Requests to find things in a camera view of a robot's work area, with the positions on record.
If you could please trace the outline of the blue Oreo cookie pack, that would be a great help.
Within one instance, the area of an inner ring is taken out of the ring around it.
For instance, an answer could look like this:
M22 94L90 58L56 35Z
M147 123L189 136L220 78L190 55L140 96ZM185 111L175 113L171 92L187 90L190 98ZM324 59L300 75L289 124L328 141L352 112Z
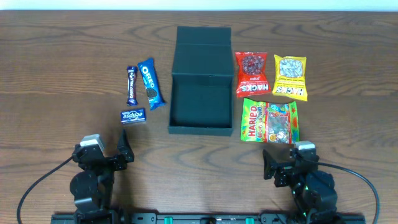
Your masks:
M154 59L148 58L147 60L138 63L138 68L146 88L150 110L155 110L156 108L165 105L165 101L163 100L160 92L160 86L154 66Z

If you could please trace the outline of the yellow Hacks candy bag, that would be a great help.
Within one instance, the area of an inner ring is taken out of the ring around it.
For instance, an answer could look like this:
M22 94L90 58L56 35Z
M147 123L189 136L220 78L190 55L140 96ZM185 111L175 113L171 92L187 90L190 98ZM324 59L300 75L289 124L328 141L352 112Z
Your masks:
M305 83L306 57L274 55L275 82L272 94L294 100L308 101Z

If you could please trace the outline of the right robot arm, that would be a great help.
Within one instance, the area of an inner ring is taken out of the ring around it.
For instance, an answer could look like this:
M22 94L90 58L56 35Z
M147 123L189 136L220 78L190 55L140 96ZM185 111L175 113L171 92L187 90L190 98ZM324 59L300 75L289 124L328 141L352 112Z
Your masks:
M298 213L296 223L345 223L336 209L335 181L318 169L316 149L290 150L290 161L278 162L263 151L264 179L274 178L276 187L289 187Z

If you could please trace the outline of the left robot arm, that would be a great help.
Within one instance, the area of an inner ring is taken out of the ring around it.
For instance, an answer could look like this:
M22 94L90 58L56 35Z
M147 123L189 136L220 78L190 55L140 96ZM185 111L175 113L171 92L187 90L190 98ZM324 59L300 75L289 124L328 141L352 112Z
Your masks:
M70 182L76 206L75 223L128 223L129 217L123 209L111 208L114 173L134 162L125 130L121 132L117 150L118 154L104 156L104 142L99 134L85 136L75 145L72 160L83 169Z

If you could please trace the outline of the red Hacks candy bag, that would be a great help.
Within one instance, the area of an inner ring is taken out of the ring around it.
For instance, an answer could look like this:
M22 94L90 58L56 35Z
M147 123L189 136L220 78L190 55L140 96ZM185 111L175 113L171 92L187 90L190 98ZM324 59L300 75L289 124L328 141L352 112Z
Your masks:
M235 52L239 67L236 96L243 98L270 93L266 77L267 52Z

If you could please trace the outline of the Haribo gummy bag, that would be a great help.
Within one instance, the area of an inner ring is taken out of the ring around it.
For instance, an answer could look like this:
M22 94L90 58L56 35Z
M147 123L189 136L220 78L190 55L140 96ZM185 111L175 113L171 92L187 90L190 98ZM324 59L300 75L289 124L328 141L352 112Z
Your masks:
M243 100L241 140L293 144L300 140L296 102L286 104Z

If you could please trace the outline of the blue Eclipse mints box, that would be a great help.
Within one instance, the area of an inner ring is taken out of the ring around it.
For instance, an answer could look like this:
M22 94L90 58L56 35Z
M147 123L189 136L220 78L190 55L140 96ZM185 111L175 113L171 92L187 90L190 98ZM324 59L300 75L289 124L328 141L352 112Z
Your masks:
M134 124L146 122L146 112L144 108L125 110L120 113L121 124Z

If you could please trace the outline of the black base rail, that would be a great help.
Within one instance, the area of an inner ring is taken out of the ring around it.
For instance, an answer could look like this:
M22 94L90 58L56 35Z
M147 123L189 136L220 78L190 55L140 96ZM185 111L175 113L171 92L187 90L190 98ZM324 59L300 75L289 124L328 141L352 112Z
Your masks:
M286 213L262 213L260 215L187 215L155 213L131 213L107 215L101 218L83 218L72 214L52 215L51 224L74 223L127 223L127 224L276 224L276 223L321 223L307 217L293 217Z

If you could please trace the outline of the dark green open box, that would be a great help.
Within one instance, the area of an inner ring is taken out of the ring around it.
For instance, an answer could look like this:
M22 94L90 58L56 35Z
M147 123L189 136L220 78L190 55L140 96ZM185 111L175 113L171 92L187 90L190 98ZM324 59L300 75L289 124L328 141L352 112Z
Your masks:
M229 27L177 28L170 134L233 133L234 63Z

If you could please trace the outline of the purple Dairy Milk bar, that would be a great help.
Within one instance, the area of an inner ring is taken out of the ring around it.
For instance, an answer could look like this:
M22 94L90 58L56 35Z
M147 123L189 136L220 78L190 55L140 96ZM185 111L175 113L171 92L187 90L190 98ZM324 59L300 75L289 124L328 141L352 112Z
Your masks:
M127 102L128 106L136 106L138 104L136 100L136 78L137 78L137 67L128 66L127 70Z

